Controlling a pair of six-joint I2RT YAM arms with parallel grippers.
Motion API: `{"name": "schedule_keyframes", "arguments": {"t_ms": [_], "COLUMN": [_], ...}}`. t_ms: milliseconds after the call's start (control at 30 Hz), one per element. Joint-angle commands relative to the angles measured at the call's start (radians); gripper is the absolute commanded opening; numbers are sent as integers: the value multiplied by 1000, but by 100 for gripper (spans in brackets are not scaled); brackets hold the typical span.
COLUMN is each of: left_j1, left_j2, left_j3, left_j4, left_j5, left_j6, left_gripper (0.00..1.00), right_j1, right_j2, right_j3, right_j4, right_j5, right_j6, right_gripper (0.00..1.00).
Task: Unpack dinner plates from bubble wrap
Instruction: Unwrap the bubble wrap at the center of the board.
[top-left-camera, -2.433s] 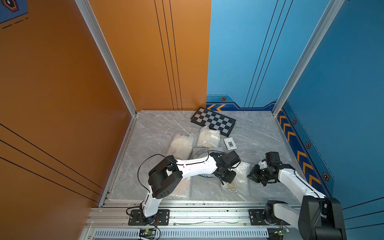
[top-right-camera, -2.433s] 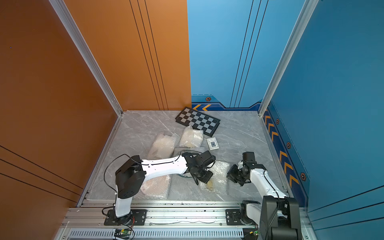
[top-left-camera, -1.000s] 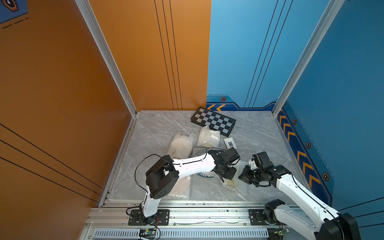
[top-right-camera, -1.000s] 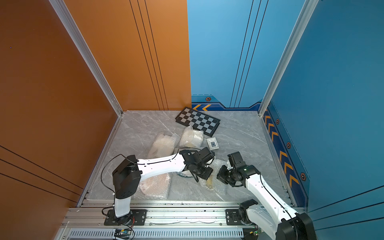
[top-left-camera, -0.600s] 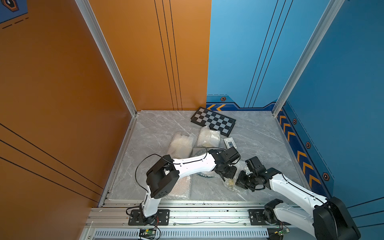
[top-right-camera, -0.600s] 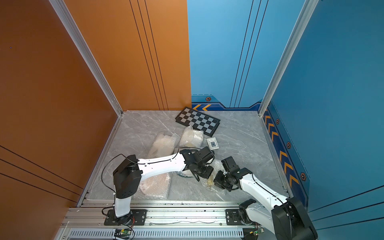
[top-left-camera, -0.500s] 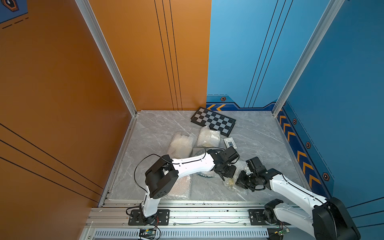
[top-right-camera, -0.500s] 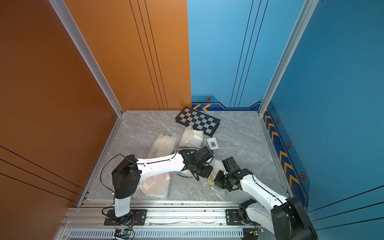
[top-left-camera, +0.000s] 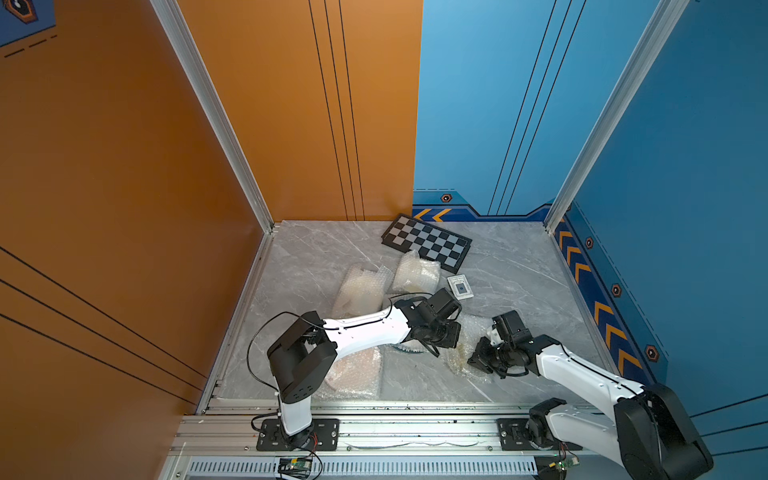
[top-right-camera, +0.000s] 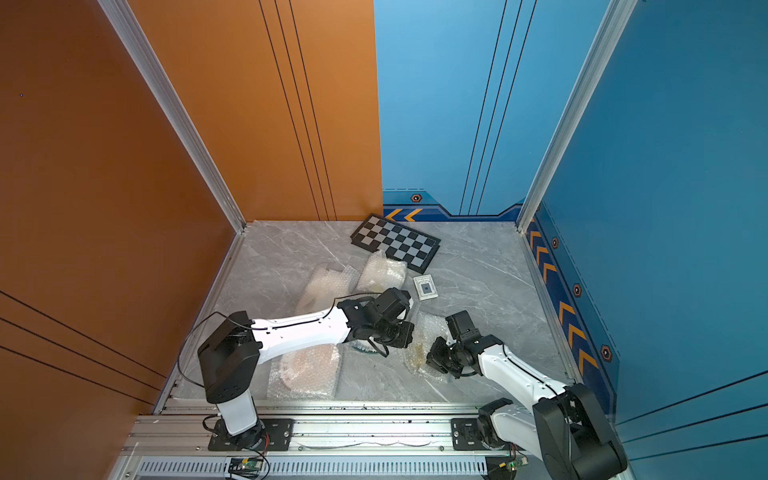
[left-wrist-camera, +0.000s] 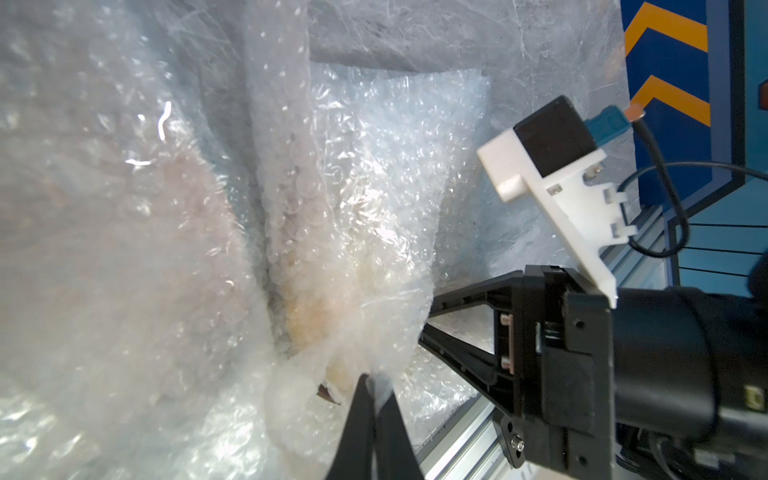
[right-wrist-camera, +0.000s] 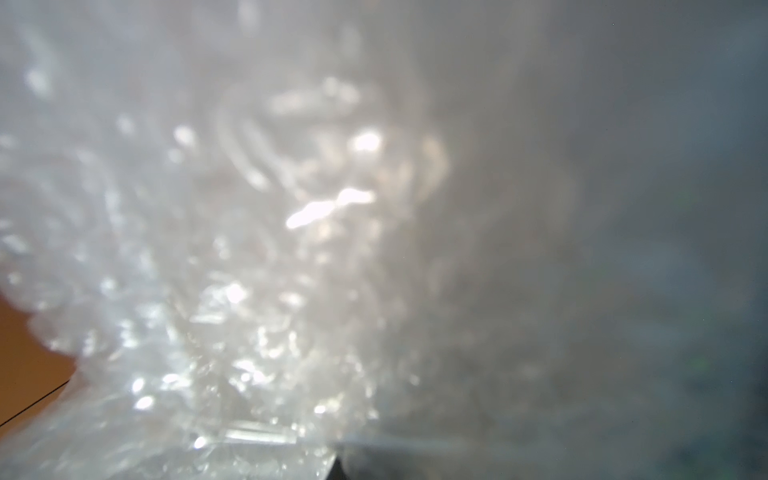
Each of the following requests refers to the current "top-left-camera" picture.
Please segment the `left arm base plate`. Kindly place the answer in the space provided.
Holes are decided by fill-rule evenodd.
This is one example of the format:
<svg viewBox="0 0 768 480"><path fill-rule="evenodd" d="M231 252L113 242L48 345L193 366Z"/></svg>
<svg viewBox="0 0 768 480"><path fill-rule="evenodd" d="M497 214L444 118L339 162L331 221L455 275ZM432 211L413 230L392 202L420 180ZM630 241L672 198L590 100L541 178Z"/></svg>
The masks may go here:
<svg viewBox="0 0 768 480"><path fill-rule="evenodd" d="M314 419L309 427L295 435L288 435L277 418L265 419L256 428L256 449L261 452L289 452L310 450L335 451L339 440L339 419Z"/></svg>

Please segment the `bubble wrap of yellow plate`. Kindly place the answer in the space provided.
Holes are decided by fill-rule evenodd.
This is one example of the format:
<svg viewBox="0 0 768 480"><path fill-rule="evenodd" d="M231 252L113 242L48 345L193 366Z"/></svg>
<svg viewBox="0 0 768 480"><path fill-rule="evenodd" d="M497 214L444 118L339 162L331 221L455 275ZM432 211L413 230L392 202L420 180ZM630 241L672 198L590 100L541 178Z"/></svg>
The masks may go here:
<svg viewBox="0 0 768 480"><path fill-rule="evenodd" d="M459 315L458 323L461 325L461 331L459 334L457 345L468 344L469 346L472 346L474 348L474 351L480 339L482 337L489 336L490 330L493 326L493 322L490 318L480 317L480 316L470 315L465 313L461 313ZM445 364L446 364L445 353L448 350L449 349L446 349L441 353L441 358L444 360ZM482 371L482 374L480 376L461 377L461 378L465 378L472 381L480 381L481 383L490 383L493 378L496 378L496 375L494 373L488 374Z"/></svg>

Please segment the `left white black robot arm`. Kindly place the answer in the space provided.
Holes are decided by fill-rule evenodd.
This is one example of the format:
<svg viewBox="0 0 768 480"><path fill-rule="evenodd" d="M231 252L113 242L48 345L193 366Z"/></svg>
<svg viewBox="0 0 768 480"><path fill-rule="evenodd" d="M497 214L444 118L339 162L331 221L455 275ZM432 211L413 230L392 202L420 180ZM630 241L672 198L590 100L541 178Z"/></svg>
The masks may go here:
<svg viewBox="0 0 768 480"><path fill-rule="evenodd" d="M346 319L298 315L267 350L277 382L284 434L302 434L312 423L311 397L336 361L382 345L415 341L433 356L457 346L460 302L446 289L427 296L395 298L386 308Z"/></svg>

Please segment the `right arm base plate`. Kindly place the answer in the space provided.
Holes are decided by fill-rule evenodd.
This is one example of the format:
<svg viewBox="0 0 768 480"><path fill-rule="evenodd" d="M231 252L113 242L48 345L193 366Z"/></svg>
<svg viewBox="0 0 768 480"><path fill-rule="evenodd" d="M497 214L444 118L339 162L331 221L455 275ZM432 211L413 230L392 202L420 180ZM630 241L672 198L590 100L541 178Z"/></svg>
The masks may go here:
<svg viewBox="0 0 768 480"><path fill-rule="evenodd" d="M503 451L556 451L554 440L544 440L536 443L528 428L528 420L522 417L507 417L496 420L497 433Z"/></svg>

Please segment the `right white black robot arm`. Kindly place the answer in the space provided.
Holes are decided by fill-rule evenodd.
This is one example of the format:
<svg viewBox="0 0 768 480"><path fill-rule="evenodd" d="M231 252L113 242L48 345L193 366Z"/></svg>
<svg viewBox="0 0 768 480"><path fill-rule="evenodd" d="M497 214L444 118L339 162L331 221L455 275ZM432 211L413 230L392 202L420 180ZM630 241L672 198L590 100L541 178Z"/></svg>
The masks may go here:
<svg viewBox="0 0 768 480"><path fill-rule="evenodd" d="M633 479L696 479L714 458L675 392L614 375L549 335L533 336L515 311L494 317L470 366L500 378L527 374L556 382L596 408L582 413L560 398L540 402L518 438L561 456L575 444L622 466Z"/></svg>

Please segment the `yellow dinner plate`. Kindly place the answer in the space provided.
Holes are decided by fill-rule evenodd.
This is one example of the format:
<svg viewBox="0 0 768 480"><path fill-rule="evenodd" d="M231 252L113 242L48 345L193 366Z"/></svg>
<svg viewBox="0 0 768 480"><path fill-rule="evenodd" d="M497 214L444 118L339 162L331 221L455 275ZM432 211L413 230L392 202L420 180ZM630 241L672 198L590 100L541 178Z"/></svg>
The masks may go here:
<svg viewBox="0 0 768 480"><path fill-rule="evenodd" d="M458 344L455 349L449 349L446 355L446 364L451 372L461 377L480 376L481 370L468 363L474 348L468 344Z"/></svg>

